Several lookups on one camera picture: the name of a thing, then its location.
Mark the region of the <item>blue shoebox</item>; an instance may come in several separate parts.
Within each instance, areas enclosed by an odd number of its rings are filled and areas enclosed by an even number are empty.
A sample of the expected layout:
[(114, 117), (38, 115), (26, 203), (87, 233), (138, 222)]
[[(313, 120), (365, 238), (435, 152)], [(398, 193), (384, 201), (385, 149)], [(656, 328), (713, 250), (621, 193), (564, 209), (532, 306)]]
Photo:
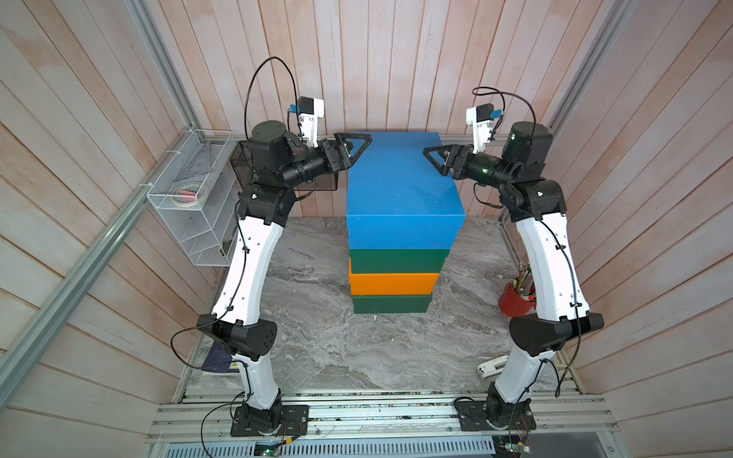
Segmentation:
[(372, 132), (349, 169), (347, 230), (355, 250), (449, 250), (466, 219), (451, 177), (423, 156), (437, 133)]

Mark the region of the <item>orange shoebox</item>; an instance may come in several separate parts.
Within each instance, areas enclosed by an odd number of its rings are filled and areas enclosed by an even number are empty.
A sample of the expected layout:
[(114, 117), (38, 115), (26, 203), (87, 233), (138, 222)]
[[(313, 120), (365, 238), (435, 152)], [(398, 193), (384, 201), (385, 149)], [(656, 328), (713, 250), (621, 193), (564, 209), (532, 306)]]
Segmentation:
[(352, 296), (425, 296), (433, 293), (438, 273), (355, 274), (349, 264)]

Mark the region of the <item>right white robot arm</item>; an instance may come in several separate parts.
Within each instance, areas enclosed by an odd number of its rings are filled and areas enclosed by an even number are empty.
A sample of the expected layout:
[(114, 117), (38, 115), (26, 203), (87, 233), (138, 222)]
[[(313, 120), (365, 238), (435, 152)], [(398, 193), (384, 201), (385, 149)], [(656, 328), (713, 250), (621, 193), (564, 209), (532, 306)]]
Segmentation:
[(498, 190), (527, 251), (536, 287), (536, 311), (511, 319), (513, 347), (504, 370), (490, 384), (486, 400), (467, 400), (455, 406), (463, 421), (474, 421), (474, 431), (534, 429), (531, 388), (542, 366), (568, 341), (580, 340), (604, 326), (601, 314), (591, 311), (580, 288), (563, 191), (557, 182), (541, 175), (552, 142), (546, 127), (518, 121), (500, 156), (485, 156), (458, 144), (428, 147), (423, 152), (442, 176), (471, 179)]

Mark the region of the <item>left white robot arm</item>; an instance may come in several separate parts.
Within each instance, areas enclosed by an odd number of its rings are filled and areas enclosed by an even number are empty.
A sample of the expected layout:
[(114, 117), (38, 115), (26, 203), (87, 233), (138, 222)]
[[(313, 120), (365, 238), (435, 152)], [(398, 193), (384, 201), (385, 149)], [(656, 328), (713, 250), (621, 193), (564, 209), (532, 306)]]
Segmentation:
[(235, 205), (232, 260), (212, 312), (197, 323), (223, 345), (244, 382), (244, 394), (232, 403), (234, 437), (297, 437), (307, 429), (307, 406), (286, 410), (274, 380), (270, 351), (278, 326), (261, 316), (263, 285), (297, 187), (351, 168), (371, 142), (371, 135), (359, 133), (308, 142), (269, 120), (239, 144), (248, 171)]

